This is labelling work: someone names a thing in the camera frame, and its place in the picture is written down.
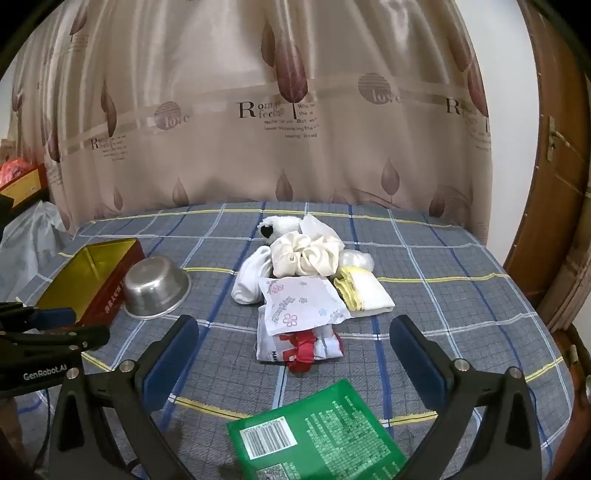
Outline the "white sock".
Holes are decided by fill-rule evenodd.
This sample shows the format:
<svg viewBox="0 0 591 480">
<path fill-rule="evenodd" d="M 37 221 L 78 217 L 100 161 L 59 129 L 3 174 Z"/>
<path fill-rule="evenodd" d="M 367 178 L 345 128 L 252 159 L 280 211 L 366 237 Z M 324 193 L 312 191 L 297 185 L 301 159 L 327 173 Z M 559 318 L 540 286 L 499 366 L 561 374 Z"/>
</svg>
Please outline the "white sock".
<svg viewBox="0 0 591 480">
<path fill-rule="evenodd" d="M 260 246 L 243 261 L 235 276 L 230 296 L 240 305 L 252 305 L 263 300 L 259 287 L 260 278 L 270 278 L 273 273 L 273 260 L 270 246 Z"/>
</svg>

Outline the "red white printed cloth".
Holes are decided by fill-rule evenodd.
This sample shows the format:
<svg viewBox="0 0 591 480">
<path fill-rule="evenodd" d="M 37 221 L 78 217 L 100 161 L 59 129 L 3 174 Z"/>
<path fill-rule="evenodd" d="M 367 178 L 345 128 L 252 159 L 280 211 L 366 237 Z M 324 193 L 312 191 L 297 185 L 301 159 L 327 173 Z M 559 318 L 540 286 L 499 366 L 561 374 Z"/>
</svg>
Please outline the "red white printed cloth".
<svg viewBox="0 0 591 480">
<path fill-rule="evenodd" d="M 259 307 L 257 322 L 256 360 L 283 363 L 293 373 L 305 373 L 311 365 L 325 360 L 342 358 L 342 341 L 331 325 L 312 330 L 271 336 L 266 332 L 264 314 Z"/>
</svg>

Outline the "floral white tissue pack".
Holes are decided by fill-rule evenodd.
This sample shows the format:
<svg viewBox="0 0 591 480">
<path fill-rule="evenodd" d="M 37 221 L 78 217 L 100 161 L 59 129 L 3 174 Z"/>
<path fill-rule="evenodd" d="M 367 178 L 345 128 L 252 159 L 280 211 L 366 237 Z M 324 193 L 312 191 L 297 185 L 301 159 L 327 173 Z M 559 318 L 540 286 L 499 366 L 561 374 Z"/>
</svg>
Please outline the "floral white tissue pack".
<svg viewBox="0 0 591 480">
<path fill-rule="evenodd" d="M 259 278 L 264 326 L 271 336 L 338 325 L 352 315 L 325 277 Z"/>
</svg>

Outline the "cream satin scrunchie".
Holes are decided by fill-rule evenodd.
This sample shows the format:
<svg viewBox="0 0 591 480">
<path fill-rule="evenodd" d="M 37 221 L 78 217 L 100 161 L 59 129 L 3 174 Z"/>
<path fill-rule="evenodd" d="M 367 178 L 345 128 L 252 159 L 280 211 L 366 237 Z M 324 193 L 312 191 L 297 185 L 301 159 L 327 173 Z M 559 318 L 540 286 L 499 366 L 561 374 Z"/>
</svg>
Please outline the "cream satin scrunchie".
<svg viewBox="0 0 591 480">
<path fill-rule="evenodd" d="M 339 268 L 339 256 L 344 249 L 342 240 L 332 235 L 312 239 L 297 232 L 284 234 L 270 245 L 273 275 L 332 276 Z"/>
</svg>

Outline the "white fluffy plush toy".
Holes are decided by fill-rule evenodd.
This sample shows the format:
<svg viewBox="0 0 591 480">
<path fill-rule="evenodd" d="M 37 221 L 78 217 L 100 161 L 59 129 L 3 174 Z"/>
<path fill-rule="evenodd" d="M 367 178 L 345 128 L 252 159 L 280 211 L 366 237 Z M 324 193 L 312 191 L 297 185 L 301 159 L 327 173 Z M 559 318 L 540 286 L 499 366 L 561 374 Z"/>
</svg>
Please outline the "white fluffy plush toy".
<svg viewBox="0 0 591 480">
<path fill-rule="evenodd" d="M 267 216 L 257 225 L 260 236 L 267 245 L 272 245 L 276 239 L 290 232 L 301 232 L 301 218 L 296 216 Z"/>
</svg>

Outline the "yellow-edged white dishcloth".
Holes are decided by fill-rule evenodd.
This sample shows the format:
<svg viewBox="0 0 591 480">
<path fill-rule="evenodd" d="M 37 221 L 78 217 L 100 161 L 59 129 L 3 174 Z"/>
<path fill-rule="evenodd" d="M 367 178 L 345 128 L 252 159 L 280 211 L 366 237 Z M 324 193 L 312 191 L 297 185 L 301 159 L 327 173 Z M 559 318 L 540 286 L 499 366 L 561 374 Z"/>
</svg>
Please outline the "yellow-edged white dishcloth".
<svg viewBox="0 0 591 480">
<path fill-rule="evenodd" d="M 332 285 L 344 300 L 353 318 L 390 313 L 396 306 L 377 277 L 363 268 L 339 268 Z"/>
</svg>

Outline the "clear plastic bag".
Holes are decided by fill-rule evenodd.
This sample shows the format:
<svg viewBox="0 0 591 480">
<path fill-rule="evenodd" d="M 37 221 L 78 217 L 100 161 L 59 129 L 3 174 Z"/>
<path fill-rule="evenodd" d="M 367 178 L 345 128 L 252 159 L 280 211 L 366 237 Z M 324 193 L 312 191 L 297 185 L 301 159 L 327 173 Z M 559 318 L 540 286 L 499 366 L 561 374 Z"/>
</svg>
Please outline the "clear plastic bag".
<svg viewBox="0 0 591 480">
<path fill-rule="evenodd" d="M 373 272 L 375 261 L 369 253 L 359 250 L 344 249 L 339 252 L 339 268 L 355 267 Z"/>
</svg>

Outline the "gold red tin box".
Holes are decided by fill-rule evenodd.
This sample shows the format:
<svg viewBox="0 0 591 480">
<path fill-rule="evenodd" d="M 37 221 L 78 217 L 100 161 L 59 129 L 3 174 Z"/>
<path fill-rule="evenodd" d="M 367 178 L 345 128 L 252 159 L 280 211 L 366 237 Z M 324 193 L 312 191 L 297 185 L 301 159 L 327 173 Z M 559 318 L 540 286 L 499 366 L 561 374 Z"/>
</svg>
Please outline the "gold red tin box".
<svg viewBox="0 0 591 480">
<path fill-rule="evenodd" d="M 75 326 L 109 327 L 125 299 L 125 275 L 144 258 L 135 238 L 86 245 L 60 270 L 35 306 L 71 308 L 76 314 Z"/>
</svg>

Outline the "stainless steel bowl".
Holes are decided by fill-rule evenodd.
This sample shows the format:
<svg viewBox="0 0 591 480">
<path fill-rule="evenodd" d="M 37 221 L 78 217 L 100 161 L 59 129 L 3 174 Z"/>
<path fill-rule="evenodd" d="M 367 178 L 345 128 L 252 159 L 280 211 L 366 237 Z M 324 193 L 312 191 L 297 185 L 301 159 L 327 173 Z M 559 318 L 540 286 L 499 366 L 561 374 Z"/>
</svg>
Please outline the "stainless steel bowl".
<svg viewBox="0 0 591 480">
<path fill-rule="evenodd" d="M 188 273 L 169 258 L 145 258 L 133 265 L 123 279 L 123 308 L 132 318 L 155 319 L 181 305 L 190 289 Z"/>
</svg>

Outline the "orange yellow cardboard box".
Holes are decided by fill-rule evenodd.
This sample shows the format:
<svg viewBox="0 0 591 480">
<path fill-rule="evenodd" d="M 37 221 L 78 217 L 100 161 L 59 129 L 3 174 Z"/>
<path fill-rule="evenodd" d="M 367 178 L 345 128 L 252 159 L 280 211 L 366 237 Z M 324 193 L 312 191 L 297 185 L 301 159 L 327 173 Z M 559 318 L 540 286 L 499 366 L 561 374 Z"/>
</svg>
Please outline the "orange yellow cardboard box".
<svg viewBox="0 0 591 480">
<path fill-rule="evenodd" d="M 1 205 L 9 203 L 9 214 L 16 217 L 38 201 L 49 200 L 44 164 L 30 165 L 23 159 L 1 167 Z"/>
</svg>

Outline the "grey plaid tablecloth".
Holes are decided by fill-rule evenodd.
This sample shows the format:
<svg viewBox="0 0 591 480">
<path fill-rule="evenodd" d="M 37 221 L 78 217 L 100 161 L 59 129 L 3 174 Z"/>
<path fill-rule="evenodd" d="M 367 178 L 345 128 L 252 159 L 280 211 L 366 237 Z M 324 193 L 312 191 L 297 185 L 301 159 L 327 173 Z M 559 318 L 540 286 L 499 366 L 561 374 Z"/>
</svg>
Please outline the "grey plaid tablecloth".
<svg viewBox="0 0 591 480">
<path fill-rule="evenodd" d="M 200 348 L 186 379 L 156 414 L 172 445 L 199 479 L 235 478 L 228 421 L 294 402 L 347 379 L 405 453 L 435 415 L 420 400 L 388 338 L 393 315 L 362 315 L 332 325 L 329 309 L 301 286 L 273 287 L 290 297 L 280 335 L 263 346 L 263 306 L 232 298 L 238 270 L 263 245 L 259 224 L 271 215 L 311 214 L 346 248 L 373 258 L 374 273 L 394 301 L 451 357 L 482 371 L 523 370 L 536 401 L 542 467 L 549 470 L 571 416 L 570 375 L 534 308 L 493 254 L 447 220 L 373 206 L 269 202 L 183 207 L 82 226 L 74 239 L 23 287 L 36 302 L 81 248 L 136 237 L 145 253 L 170 258 L 190 275 L 180 306 L 199 324 Z"/>
</svg>

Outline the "green booklet package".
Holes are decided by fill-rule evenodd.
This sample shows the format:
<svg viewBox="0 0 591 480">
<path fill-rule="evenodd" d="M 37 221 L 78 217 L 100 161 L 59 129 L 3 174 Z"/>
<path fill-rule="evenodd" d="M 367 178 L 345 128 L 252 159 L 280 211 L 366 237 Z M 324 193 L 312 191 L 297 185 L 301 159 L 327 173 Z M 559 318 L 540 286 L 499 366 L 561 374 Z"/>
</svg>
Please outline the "green booklet package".
<svg viewBox="0 0 591 480">
<path fill-rule="evenodd" d="M 346 379 L 228 433 L 246 479 L 393 479 L 407 462 Z"/>
</svg>

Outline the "brown wooden door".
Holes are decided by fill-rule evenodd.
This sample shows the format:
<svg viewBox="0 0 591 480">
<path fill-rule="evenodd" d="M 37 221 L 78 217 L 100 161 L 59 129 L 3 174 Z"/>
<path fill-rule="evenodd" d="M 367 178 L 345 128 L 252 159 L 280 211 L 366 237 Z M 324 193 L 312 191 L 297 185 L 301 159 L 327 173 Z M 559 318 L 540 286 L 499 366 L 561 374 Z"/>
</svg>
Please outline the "brown wooden door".
<svg viewBox="0 0 591 480">
<path fill-rule="evenodd" d="M 571 479 L 590 449 L 590 354 L 573 325 L 590 292 L 590 55 L 569 25 L 572 2 L 519 4 L 539 97 L 534 172 L 505 267 L 557 343 L 575 404 L 550 469 Z"/>
</svg>

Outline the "white sponge block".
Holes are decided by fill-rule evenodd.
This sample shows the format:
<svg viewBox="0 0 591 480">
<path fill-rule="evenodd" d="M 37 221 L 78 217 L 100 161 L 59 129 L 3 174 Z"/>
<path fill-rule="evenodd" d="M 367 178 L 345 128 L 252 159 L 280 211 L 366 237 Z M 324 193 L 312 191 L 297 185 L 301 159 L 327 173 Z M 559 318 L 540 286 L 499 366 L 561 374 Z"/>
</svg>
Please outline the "white sponge block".
<svg viewBox="0 0 591 480">
<path fill-rule="evenodd" d="M 344 247 L 344 243 L 339 238 L 337 232 L 332 227 L 325 224 L 317 217 L 307 214 L 301 219 L 300 223 L 301 234 L 310 239 L 311 244 L 315 245 L 329 245 L 336 248 Z"/>
</svg>

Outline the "beige leaf-print curtain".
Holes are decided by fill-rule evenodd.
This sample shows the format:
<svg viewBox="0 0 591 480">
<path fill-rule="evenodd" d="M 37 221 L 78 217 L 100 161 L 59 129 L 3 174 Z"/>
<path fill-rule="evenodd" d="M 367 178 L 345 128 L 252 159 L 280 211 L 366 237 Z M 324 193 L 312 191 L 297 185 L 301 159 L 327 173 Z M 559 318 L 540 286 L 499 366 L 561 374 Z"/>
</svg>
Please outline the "beige leaf-print curtain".
<svg viewBox="0 0 591 480">
<path fill-rule="evenodd" d="M 9 115 L 69 228 L 308 201 L 488 238 L 488 105 L 452 1 L 66 1 L 17 54 Z"/>
</svg>

